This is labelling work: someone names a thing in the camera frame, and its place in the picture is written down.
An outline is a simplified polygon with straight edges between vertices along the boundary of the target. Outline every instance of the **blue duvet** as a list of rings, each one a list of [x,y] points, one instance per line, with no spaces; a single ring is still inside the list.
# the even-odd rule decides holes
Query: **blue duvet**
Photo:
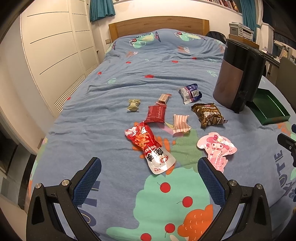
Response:
[[[96,156],[102,161],[102,172],[78,208],[100,239],[198,240],[220,207],[198,174],[197,161],[207,154],[196,144],[202,136],[218,132],[237,148],[226,157],[224,175],[240,185],[264,186],[276,235],[292,215],[296,186],[292,157],[276,138],[283,132],[296,139],[291,133],[296,115],[264,77],[259,87],[281,101],[291,114],[289,122],[262,126],[248,107],[235,114],[218,104],[212,93],[224,50],[225,45],[212,38],[172,29],[117,39],[103,63],[66,101],[37,156],[30,191],[38,182],[48,186],[71,179]],[[215,103],[228,123],[201,129],[192,104],[184,105],[178,93],[193,83],[202,92],[198,103]],[[148,106],[163,93],[172,94],[165,123],[149,125],[156,140],[176,158],[176,165],[153,175],[142,151],[125,137],[124,130],[145,120]],[[141,99],[137,112],[127,111],[129,99]],[[189,133],[173,135],[174,114],[189,115]],[[231,235],[239,216],[240,212],[225,237]],[[74,237],[60,218],[67,234]]]

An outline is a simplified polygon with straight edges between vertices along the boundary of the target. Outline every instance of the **teal curtain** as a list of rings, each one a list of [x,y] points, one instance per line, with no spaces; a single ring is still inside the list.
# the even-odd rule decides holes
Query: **teal curtain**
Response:
[[[243,24],[254,31],[253,41],[256,41],[256,5],[255,0],[240,0],[242,6]]]
[[[89,11],[91,22],[115,15],[112,0],[91,0]]]

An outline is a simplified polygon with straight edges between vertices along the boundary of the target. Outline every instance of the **white wardrobe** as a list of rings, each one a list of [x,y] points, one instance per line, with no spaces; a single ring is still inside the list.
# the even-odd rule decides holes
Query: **white wardrobe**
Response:
[[[52,115],[99,64],[84,0],[35,0],[20,19],[33,81]]]

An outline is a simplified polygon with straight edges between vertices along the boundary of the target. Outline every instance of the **green box lid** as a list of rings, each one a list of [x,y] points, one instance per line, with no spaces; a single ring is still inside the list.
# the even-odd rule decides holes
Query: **green box lid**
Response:
[[[288,121],[290,114],[279,100],[266,89],[257,89],[252,102],[247,106],[252,110],[262,125]]]

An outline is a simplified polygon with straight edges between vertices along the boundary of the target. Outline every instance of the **bookshelf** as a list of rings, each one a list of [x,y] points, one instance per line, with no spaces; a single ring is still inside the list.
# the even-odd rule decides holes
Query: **bookshelf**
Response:
[[[230,8],[231,10],[234,10],[236,12],[239,12],[239,7],[237,6],[234,0],[205,0],[205,1],[216,3],[218,5],[221,5],[221,6]]]
[[[113,1],[113,4],[117,4],[117,3],[121,3],[121,2],[133,1],[133,0],[112,0],[112,1]],[[233,10],[233,8],[226,7],[226,6],[224,6],[224,5],[220,4],[220,3],[216,3],[216,1],[213,1],[213,0],[191,0],[191,1],[206,2],[206,3],[209,3],[209,4],[215,5],[215,6],[219,6],[221,8],[225,8],[225,9],[227,9],[229,11],[232,11],[232,12],[235,12],[235,13],[237,13],[239,15],[242,15],[239,0],[232,0],[237,4],[237,7],[238,7],[239,11],[235,11],[235,10]]]

